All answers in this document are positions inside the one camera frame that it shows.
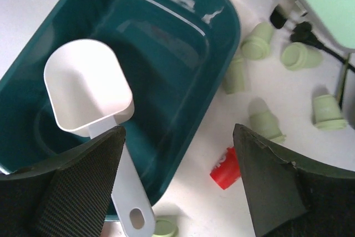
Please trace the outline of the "teal plastic storage basket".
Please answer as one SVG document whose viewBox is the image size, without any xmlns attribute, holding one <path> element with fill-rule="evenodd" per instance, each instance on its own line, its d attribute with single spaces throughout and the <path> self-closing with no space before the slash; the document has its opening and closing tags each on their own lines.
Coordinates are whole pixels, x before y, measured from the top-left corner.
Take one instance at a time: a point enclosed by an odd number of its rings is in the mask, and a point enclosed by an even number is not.
<svg viewBox="0 0 355 237">
<path fill-rule="evenodd" d="M 61 45 L 90 38 L 118 57 L 135 111 L 124 123 L 151 204 L 166 191 L 240 42 L 229 0 L 59 0 L 1 79 L 1 169 L 83 144 L 60 130 L 43 70 Z"/>
</svg>

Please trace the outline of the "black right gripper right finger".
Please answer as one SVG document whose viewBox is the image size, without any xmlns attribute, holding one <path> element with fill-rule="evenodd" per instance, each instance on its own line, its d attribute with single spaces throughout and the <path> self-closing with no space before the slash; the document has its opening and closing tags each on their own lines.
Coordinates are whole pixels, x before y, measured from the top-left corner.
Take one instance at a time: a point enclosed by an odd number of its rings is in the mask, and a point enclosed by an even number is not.
<svg viewBox="0 0 355 237">
<path fill-rule="evenodd" d="M 233 132 L 256 236 L 353 236 L 354 172 L 318 162 L 242 124 Z"/>
</svg>

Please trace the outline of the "white plastic scoop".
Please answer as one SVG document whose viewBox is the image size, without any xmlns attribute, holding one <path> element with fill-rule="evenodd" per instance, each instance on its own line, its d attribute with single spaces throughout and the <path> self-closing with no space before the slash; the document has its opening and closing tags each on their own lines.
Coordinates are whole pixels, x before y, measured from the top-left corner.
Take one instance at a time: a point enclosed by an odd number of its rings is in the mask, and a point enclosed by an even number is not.
<svg viewBox="0 0 355 237">
<path fill-rule="evenodd" d="M 129 120 L 132 91 L 114 51 L 93 39 L 56 49 L 44 67 L 44 82 L 57 126 L 91 139 Z M 155 216 L 126 145 L 111 198 L 126 236 L 152 236 Z"/>
</svg>

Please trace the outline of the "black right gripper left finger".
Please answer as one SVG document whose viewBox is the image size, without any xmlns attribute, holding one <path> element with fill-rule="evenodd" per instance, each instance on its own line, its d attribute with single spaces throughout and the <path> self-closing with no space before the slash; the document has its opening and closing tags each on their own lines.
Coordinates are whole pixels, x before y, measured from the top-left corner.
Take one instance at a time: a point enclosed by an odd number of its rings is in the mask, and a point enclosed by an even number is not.
<svg viewBox="0 0 355 237">
<path fill-rule="evenodd" d="M 1 236 L 100 236 L 125 129 L 1 175 Z"/>
</svg>

